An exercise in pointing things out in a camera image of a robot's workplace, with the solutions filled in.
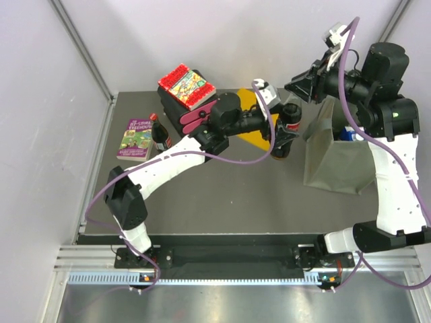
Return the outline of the cola bottle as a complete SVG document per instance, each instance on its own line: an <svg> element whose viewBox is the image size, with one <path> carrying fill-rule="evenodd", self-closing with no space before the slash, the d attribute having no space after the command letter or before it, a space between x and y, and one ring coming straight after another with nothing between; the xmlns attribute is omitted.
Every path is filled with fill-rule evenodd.
<svg viewBox="0 0 431 323"><path fill-rule="evenodd" d="M302 108L293 103L284 104L275 122L275 143L271 156L285 159L290 154L293 141L299 137Z"/></svg>
<svg viewBox="0 0 431 323"><path fill-rule="evenodd" d="M165 126L159 121L158 115L155 113L150 114L152 122L152 140L155 148L161 153L172 147L170 135Z"/></svg>

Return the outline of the green canvas bag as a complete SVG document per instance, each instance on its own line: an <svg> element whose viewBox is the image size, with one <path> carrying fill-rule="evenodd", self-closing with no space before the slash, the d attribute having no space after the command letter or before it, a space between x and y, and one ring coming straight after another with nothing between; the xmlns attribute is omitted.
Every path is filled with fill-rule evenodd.
<svg viewBox="0 0 431 323"><path fill-rule="evenodd" d="M368 143L339 139L347 125L339 100L324 99L302 135L306 142L305 186L360 194L373 182L374 161Z"/></svg>

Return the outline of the grape juice carton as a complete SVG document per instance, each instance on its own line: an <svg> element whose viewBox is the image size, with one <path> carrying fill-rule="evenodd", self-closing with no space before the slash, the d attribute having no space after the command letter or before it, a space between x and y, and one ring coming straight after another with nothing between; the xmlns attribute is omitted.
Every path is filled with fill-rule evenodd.
<svg viewBox="0 0 431 323"><path fill-rule="evenodd" d="M361 137L357 132L354 130L354 128L350 126L343 127L338 139L340 141L363 141L364 138Z"/></svg>

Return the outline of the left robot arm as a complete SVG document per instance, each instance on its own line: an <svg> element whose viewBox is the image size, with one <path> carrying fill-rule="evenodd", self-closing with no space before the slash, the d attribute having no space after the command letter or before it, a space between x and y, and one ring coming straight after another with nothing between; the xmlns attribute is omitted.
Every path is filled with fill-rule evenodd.
<svg viewBox="0 0 431 323"><path fill-rule="evenodd" d="M242 110L237 94L224 93L191 114L200 123L191 131L183 131L176 145L138 166L110 171L104 202L130 249L129 258L137 266L147 266L153 257L145 226L145 200L153 192L193 167L220 159L234 135L259 131L269 141L269 154L287 157L292 141L298 137L302 109L294 103L281 103L279 96L268 98L259 93L252 107Z"/></svg>

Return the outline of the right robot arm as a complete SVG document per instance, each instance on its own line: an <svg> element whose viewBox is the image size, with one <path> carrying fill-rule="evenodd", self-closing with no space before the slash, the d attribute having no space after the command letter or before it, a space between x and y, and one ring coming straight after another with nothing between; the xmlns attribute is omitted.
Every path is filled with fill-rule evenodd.
<svg viewBox="0 0 431 323"><path fill-rule="evenodd" d="M284 87L307 103L345 94L347 103L356 106L360 125L371 138L368 146L374 160L378 215L374 221L319 235L315 260L330 266L344 252L383 252L429 243L430 227L412 190L418 183L418 107L399 93L409 65L405 49L390 42L372 44L362 69L345 73L342 92L338 74L344 68L340 61L330 65L330 55L327 50Z"/></svg>

